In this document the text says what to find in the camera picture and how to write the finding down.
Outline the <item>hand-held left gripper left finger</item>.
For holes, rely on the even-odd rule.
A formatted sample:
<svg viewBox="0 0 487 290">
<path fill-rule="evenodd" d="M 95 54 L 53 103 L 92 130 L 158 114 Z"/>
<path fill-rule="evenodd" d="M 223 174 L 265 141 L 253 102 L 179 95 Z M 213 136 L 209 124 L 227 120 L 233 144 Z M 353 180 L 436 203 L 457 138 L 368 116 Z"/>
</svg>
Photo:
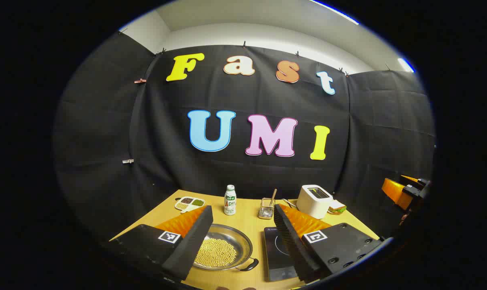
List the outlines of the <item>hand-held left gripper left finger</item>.
<svg viewBox="0 0 487 290">
<path fill-rule="evenodd" d="M 109 241 L 111 250 L 153 278 L 183 281 L 213 222 L 210 205 L 162 222 L 139 224 Z"/>
</svg>

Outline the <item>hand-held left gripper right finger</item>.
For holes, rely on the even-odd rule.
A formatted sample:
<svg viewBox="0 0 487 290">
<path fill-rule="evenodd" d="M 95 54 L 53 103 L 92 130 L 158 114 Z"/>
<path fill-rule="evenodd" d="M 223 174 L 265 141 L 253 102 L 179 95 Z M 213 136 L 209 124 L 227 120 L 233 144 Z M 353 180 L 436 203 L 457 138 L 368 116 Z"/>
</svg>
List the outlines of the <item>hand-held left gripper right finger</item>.
<svg viewBox="0 0 487 290">
<path fill-rule="evenodd" d="M 274 223 L 297 277 L 306 284 L 340 276 L 383 246 L 348 223 L 330 225 L 281 204 L 274 206 Z"/>
</svg>

